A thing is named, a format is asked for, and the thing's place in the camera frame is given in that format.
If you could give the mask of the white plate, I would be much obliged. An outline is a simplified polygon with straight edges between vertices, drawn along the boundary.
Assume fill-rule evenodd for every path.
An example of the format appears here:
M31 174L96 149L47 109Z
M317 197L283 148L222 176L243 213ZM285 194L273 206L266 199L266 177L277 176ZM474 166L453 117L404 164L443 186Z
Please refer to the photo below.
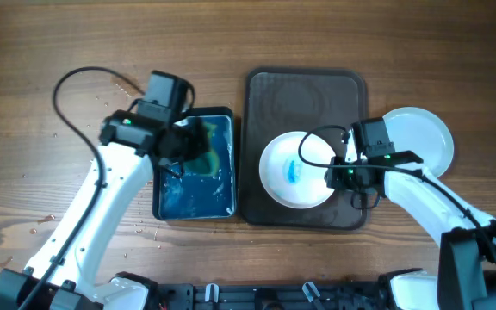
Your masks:
M435 178L450 168L454 159L454 140L447 125L423 108L396 108L384 119L396 151L412 151L423 159L421 164L404 164L408 170L421 169Z
M259 160L261 183L271 198L285 207L314 208L334 193L326 186L326 168L336 153L316 135L293 131L275 137Z

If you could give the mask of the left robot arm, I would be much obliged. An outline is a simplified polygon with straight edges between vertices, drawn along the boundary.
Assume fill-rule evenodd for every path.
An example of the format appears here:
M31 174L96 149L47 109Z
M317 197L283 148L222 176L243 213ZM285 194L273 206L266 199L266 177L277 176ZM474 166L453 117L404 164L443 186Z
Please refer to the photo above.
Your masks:
M131 200L156 171L170 171L208 151L198 118L182 123L195 89L153 71L126 110L104 119L90 172L47 242L21 272L0 273L0 309L162 309L158 284L121 272L99 285L102 256Z

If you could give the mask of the white plate bottom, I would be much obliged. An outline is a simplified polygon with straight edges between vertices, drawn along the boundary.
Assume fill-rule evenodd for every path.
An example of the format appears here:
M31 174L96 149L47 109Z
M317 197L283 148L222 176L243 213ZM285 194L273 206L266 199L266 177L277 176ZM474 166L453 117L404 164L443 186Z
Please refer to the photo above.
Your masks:
M447 125L423 108L396 108L384 119L396 151L412 151L423 159L421 164L404 164L408 170L421 169L435 178L450 168L454 159L454 140Z

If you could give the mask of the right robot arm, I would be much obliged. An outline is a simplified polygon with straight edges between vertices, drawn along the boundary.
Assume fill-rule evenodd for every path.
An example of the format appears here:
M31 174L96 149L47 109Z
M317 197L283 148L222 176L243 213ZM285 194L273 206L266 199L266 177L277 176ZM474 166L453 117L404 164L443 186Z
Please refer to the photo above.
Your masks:
M389 307L496 309L496 219L439 181L454 157L447 126L434 115L386 116L351 124L341 140L327 186L390 200L439 247L437 275L385 276Z

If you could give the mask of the white plate top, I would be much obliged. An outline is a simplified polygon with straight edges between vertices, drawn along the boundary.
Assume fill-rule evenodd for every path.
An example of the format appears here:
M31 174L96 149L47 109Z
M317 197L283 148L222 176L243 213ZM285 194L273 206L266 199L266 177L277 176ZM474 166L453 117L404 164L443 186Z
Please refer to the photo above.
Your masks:
M314 208L334 193L326 186L326 168L336 153L316 135L293 131L275 137L259 160L261 183L271 198L285 207Z

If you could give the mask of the green yellow sponge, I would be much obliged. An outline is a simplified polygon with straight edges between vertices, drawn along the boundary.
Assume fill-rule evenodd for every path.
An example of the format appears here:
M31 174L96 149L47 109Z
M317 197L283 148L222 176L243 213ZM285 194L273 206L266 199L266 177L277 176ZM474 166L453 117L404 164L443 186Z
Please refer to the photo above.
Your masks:
M216 125L203 122L203 128L206 131L206 142L208 144L208 149L202 155L194 160L188 161L184 164L184 168L193 174L197 174L203 177L214 177L217 175L220 168L220 158L212 146L211 139L214 135L214 131L217 128Z

